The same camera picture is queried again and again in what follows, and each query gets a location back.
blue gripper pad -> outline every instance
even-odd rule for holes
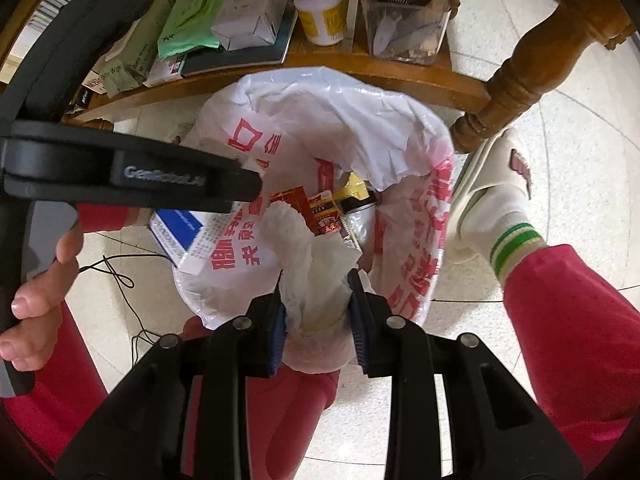
[[[269,362],[267,366],[270,376],[274,375],[282,364],[284,341],[287,338],[285,313],[284,305],[281,301],[278,301],[275,307],[273,325],[271,326],[271,333],[269,337]]]
[[[353,333],[353,344],[356,347],[356,357],[358,364],[363,370],[369,365],[369,337],[367,336],[367,314],[370,316],[369,302],[364,294],[360,277],[356,269],[350,270],[347,281],[351,287],[351,299],[349,301],[349,318],[351,322],[351,333]]]

fingernail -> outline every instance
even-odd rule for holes
[[[27,359],[14,359],[13,361],[11,361],[11,364],[14,366],[14,368],[16,370],[18,370],[19,372],[23,372],[27,369]]]
[[[18,357],[18,353],[15,351],[13,343],[4,342],[0,344],[0,357],[5,361],[13,361]]]
[[[29,304],[24,298],[15,298],[11,303],[11,310],[18,319],[30,316]]]

blue and white box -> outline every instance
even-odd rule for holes
[[[148,225],[178,270],[199,274],[241,206],[235,202],[229,213],[158,209],[151,215]]]

finger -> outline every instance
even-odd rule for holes
[[[79,222],[58,240],[56,245],[56,260],[66,264],[80,254],[84,243],[84,233]]]
[[[59,308],[21,321],[0,335],[0,357],[11,361],[18,371],[39,370],[53,355],[61,324]]]
[[[43,316],[60,306],[78,275],[78,261],[53,262],[49,270],[23,283],[11,304],[18,319]]]

white slipper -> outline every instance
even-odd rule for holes
[[[460,225],[487,189],[514,186],[531,199],[529,152],[517,130],[509,128],[501,136],[487,139],[471,157],[453,192],[447,221],[444,258],[452,264],[466,262],[476,254],[462,243]]]

